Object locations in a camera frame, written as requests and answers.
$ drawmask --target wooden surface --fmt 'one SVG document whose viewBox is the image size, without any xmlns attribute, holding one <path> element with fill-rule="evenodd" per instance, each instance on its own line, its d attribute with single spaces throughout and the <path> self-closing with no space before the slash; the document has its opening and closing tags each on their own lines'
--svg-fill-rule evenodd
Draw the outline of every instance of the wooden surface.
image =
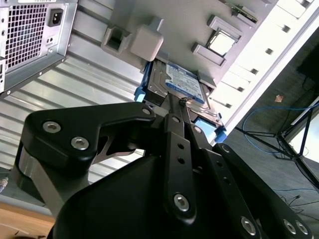
<svg viewBox="0 0 319 239">
<path fill-rule="evenodd" d="M 10 239 L 15 234 L 47 236 L 53 224 L 52 217 L 0 203 L 0 239 Z"/>
</svg>

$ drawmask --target blue drive label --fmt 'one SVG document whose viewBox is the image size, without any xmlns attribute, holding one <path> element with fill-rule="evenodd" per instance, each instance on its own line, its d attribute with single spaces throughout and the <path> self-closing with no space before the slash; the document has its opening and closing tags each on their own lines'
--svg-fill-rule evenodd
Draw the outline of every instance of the blue drive label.
<svg viewBox="0 0 319 239">
<path fill-rule="evenodd" d="M 166 73 L 171 78 L 170 80 L 165 80 L 165 84 L 168 87 L 182 93 L 186 97 L 195 97 L 195 100 L 201 104 L 205 103 L 199 82 L 194 74 L 171 63 L 167 64 Z"/>
</svg>

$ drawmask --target cable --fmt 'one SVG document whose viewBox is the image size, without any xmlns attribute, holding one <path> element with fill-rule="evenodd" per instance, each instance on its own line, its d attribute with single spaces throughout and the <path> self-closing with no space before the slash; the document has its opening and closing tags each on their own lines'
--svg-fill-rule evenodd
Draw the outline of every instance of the cable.
<svg viewBox="0 0 319 239">
<path fill-rule="evenodd" d="M 293 203 L 295 200 L 297 200 L 300 197 L 301 197 L 300 195 L 295 196 L 295 198 L 288 204 L 288 206 L 290 207 L 291 203 Z"/>
<path fill-rule="evenodd" d="M 309 149 L 306 146 L 305 149 L 307 150 L 307 153 L 304 155 L 306 157 L 309 154 Z"/>
<path fill-rule="evenodd" d="M 303 84 L 302 84 L 302 88 L 303 88 L 303 89 L 304 89 L 304 87 L 305 87 L 306 80 L 307 80 L 307 77 L 305 77 L 305 79 L 304 79 L 304 81 L 303 81 Z M 300 97 L 291 105 L 291 107 L 293 107 L 296 103 L 298 103 L 298 102 L 301 100 L 302 97 L 304 97 L 305 95 L 307 95 L 307 93 L 310 93 L 310 92 L 309 92 L 309 91 L 306 91 L 302 96 L 300 96 Z M 280 129 L 277 131 L 277 133 L 281 132 L 281 130 L 283 129 L 283 127 L 285 126 L 285 124 L 286 124 L 286 122 L 287 122 L 287 120 L 288 120 L 288 118 L 289 118 L 289 115 L 290 115 L 290 111 L 288 112 L 288 114 L 287 114 L 287 116 L 286 116 L 286 118 L 285 118 L 285 120 L 284 120 L 284 123 L 281 125 L 281 127 L 280 127 Z"/>
<path fill-rule="evenodd" d="M 287 190 L 278 190 L 278 189 L 273 189 L 273 191 L 276 192 L 290 192 L 290 191 L 314 191 L 317 193 L 316 190 L 310 189 L 310 188 L 295 188 L 295 189 L 287 189 Z"/>
<path fill-rule="evenodd" d="M 5 187 L 7 186 L 8 184 L 8 178 L 5 177 L 3 178 L 1 181 L 0 181 L 0 193 L 5 189 Z"/>
<path fill-rule="evenodd" d="M 254 111 L 252 111 L 247 117 L 246 119 L 244 120 L 243 122 L 243 131 L 245 131 L 245 125 L 246 125 L 246 122 L 247 120 L 254 114 L 256 113 L 257 111 L 261 111 L 261 110 L 268 110 L 268 109 L 278 109 L 278 110 L 290 110 L 290 111 L 304 111 L 304 110 L 308 110 L 308 109 L 312 109 L 312 108 L 315 108 L 319 106 L 319 103 L 313 105 L 313 106 L 310 106 L 310 107 L 306 107 L 306 108 L 290 108 L 290 107 L 284 107 L 284 106 L 265 106 L 265 107 L 261 107 L 261 108 L 258 108 L 258 109 L 255 109 Z M 247 137 L 247 135 L 245 135 L 245 138 L 248 140 L 248 142 L 250 142 L 255 148 L 257 148 L 259 151 L 262 151 L 264 153 L 270 153 L 270 154 L 273 154 L 273 153 L 279 153 L 279 152 L 273 152 L 273 151 L 264 151 L 262 150 L 260 147 L 258 147 L 257 145 L 255 145 L 252 141 L 250 141 L 250 139 Z"/>
<path fill-rule="evenodd" d="M 300 206 L 310 205 L 310 204 L 314 204 L 314 203 L 319 203 L 319 201 L 314 201 L 311 203 L 304 203 L 304 204 L 299 204 L 299 205 L 292 205 L 291 207 L 300 207 Z"/>
<path fill-rule="evenodd" d="M 281 199 L 283 198 L 283 199 L 285 200 L 285 203 L 288 204 L 288 203 L 287 203 L 287 199 L 286 199 L 284 196 L 281 196 L 280 198 L 281 198 Z M 303 216 L 306 216 L 306 217 L 309 217 L 309 218 L 312 218 L 312 219 L 314 219 L 314 220 L 319 221 L 319 219 L 313 218 L 312 216 L 309 216 L 309 215 L 306 215 L 306 214 L 301 214 L 301 213 L 304 211 L 304 209 L 296 209 L 296 208 L 293 208 L 293 206 L 289 206 L 289 207 L 290 207 L 292 210 L 295 210 L 295 211 L 298 211 L 298 210 L 299 210 L 299 212 L 296 212 L 296 214 L 300 214 L 300 215 L 303 215 Z"/>
</svg>

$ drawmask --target blue cable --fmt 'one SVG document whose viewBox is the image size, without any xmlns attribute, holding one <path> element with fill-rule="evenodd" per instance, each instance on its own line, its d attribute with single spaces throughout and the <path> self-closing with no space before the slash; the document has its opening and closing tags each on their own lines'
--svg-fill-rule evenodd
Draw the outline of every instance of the blue cable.
<svg viewBox="0 0 319 239">
<path fill-rule="evenodd" d="M 287 189 L 287 190 L 277 190 L 277 189 L 273 189 L 273 191 L 276 191 L 276 192 L 289 192 L 289 191 L 313 191 L 313 192 L 316 192 L 316 190 L 314 189 L 309 189 L 309 188 L 296 188 L 296 189 Z"/>
<path fill-rule="evenodd" d="M 313 105 L 313 106 L 310 106 L 310 107 L 307 107 L 307 108 L 289 108 L 289 107 L 284 107 L 284 106 L 265 106 L 265 107 L 261 107 L 261 108 L 258 108 L 258 109 L 255 109 L 254 111 L 252 111 L 250 113 L 250 115 L 248 115 L 246 117 L 246 119 L 244 120 L 243 122 L 243 131 L 245 131 L 245 124 L 247 122 L 247 120 L 257 111 L 260 111 L 260 110 L 267 110 L 267 109 L 279 109 L 279 110 L 290 110 L 290 111 L 304 111 L 304 110 L 308 110 L 308 109 L 312 109 L 312 108 L 315 108 L 319 106 L 319 103 Z M 248 142 L 250 142 L 256 149 L 258 149 L 259 151 L 262 151 L 264 153 L 280 153 L 280 152 L 269 152 L 269 151 L 264 151 L 262 150 L 260 147 L 258 147 L 257 145 L 255 145 L 252 141 L 250 141 L 250 139 L 247 137 L 247 135 L 245 135 L 245 138 L 248 140 Z"/>
</svg>

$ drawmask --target metal bolt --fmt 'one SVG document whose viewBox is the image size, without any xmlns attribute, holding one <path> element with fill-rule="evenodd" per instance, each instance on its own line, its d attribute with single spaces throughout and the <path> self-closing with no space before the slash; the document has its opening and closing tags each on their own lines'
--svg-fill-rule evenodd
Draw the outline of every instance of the metal bolt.
<svg viewBox="0 0 319 239">
<path fill-rule="evenodd" d="M 143 111 L 145 114 L 147 114 L 147 115 L 150 115 L 150 114 L 151 114 L 151 112 L 150 112 L 148 109 L 142 109 L 142 111 Z"/>
<path fill-rule="evenodd" d="M 229 153 L 229 150 L 226 148 L 225 145 L 222 145 L 221 148 L 222 148 L 226 153 Z"/>
<path fill-rule="evenodd" d="M 176 194 L 174 196 L 174 203 L 182 212 L 187 212 L 189 209 L 188 200 L 182 194 Z"/>
<path fill-rule="evenodd" d="M 241 217 L 241 225 L 250 235 L 252 236 L 256 235 L 256 228 L 254 224 L 251 223 L 250 220 L 248 220 L 245 217 Z"/>
<path fill-rule="evenodd" d="M 296 221 L 297 227 L 302 231 L 305 235 L 308 235 L 308 230 L 302 225 L 300 222 Z"/>
<path fill-rule="evenodd" d="M 287 220 L 284 220 L 284 224 L 285 224 L 286 228 L 288 229 L 288 231 L 291 232 L 291 234 L 296 235 L 296 233 L 297 233 L 296 229 L 294 228 L 294 226 L 290 222 L 288 222 Z"/>
<path fill-rule="evenodd" d="M 201 133 L 201 129 L 197 126 L 194 126 L 194 130 L 197 132 L 197 133 Z"/>
<path fill-rule="evenodd" d="M 89 141 L 87 141 L 85 138 L 83 137 L 74 137 L 71 140 L 71 145 L 73 146 L 73 148 L 76 148 L 78 150 L 85 150 L 89 147 Z"/>
<path fill-rule="evenodd" d="M 45 122 L 42 127 L 48 133 L 58 133 L 61 130 L 61 126 L 53 121 Z"/>
<path fill-rule="evenodd" d="M 179 123 L 179 119 L 176 118 L 176 117 L 172 117 L 173 118 L 173 121 L 175 121 L 176 123 Z"/>
</svg>

